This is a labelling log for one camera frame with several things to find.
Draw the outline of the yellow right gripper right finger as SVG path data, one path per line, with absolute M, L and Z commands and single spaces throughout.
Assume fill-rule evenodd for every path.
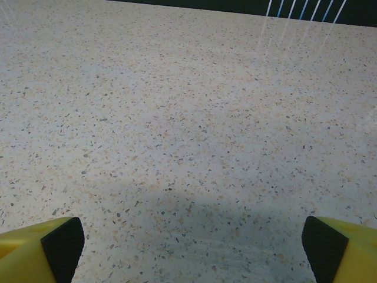
M 302 245 L 316 283 L 377 283 L 377 229 L 309 216 Z

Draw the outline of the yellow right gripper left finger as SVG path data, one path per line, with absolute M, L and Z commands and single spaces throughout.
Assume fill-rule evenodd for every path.
M 78 217 L 0 233 L 0 283 L 71 283 L 84 242 Z

